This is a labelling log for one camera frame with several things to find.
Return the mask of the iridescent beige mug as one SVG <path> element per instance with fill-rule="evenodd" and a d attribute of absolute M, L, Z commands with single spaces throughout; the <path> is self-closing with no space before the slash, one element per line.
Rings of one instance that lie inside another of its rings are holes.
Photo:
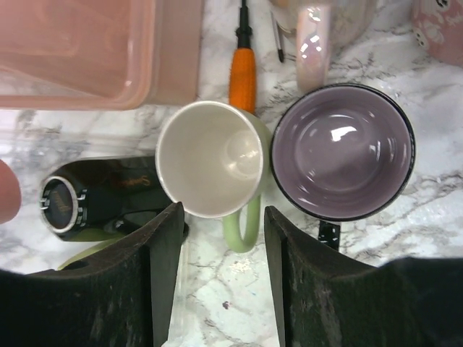
<path fill-rule="evenodd" d="M 295 37 L 297 86 L 308 93 L 326 83 L 332 52 L 365 32 L 377 2 L 271 1 L 270 6 L 277 25 Z"/>

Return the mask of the salmon pink mug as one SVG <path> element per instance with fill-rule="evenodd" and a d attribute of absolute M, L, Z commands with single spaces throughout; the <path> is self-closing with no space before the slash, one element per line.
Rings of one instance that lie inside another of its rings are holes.
<path fill-rule="evenodd" d="M 0 224 L 3 224 L 18 214 L 22 197 L 18 178 L 4 161 L 0 163 L 0 172 Z"/>

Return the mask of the purple mug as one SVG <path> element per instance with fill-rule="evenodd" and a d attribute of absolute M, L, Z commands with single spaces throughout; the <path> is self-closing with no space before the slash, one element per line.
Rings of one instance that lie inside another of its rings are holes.
<path fill-rule="evenodd" d="M 341 224 L 388 207 L 415 164 L 412 125 L 375 88 L 339 83 L 318 88 L 281 117 L 271 170 L 283 195 L 318 219 L 318 240 L 338 249 Z"/>

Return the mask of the black mug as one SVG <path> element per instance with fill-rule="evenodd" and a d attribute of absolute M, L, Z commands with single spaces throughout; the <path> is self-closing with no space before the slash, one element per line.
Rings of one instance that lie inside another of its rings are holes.
<path fill-rule="evenodd" d="M 89 158 L 47 176 L 39 199 L 48 228 L 64 241 L 103 241 L 144 226 L 171 204 L 154 157 Z"/>

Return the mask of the pink ghost pattern mug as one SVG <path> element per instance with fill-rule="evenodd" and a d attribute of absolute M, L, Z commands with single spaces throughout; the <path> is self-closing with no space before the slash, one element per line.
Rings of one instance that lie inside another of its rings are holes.
<path fill-rule="evenodd" d="M 433 58 L 462 67 L 462 0 L 412 2 L 412 29 L 418 44 Z"/>

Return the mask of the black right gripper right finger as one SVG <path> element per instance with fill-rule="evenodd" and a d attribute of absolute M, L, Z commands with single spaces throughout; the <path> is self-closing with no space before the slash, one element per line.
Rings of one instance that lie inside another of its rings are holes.
<path fill-rule="evenodd" d="M 460 346 L 462 260 L 373 267 L 299 230 L 275 207 L 264 234 L 281 346 Z"/>

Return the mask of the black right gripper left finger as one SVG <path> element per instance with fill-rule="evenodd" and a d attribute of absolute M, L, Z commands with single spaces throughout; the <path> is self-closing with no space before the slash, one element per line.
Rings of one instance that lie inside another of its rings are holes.
<path fill-rule="evenodd" d="M 174 203 L 112 245 L 29 275 L 1 272 L 3 346 L 161 346 L 168 338 L 184 209 Z"/>

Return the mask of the light green round mug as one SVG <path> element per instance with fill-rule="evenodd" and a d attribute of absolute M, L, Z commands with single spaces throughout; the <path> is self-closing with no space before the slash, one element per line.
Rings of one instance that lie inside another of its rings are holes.
<path fill-rule="evenodd" d="M 178 110 L 158 136 L 160 183 L 199 218 L 219 218 L 233 252 L 256 244 L 260 196 L 270 175 L 271 133 L 250 112 L 218 101 Z"/>

